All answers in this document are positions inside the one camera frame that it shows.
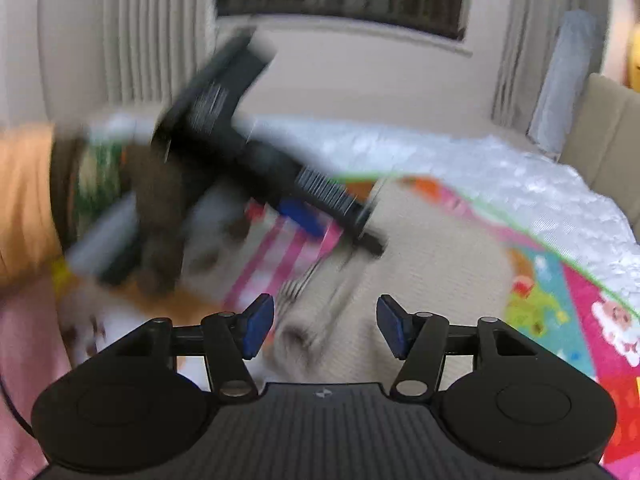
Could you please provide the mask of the orange sleeved left forearm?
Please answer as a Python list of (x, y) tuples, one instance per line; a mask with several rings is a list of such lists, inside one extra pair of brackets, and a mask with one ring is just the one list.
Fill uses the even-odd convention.
[(36, 274), (62, 254), (54, 224), (50, 166), (54, 127), (22, 125), (1, 135), (1, 285)]

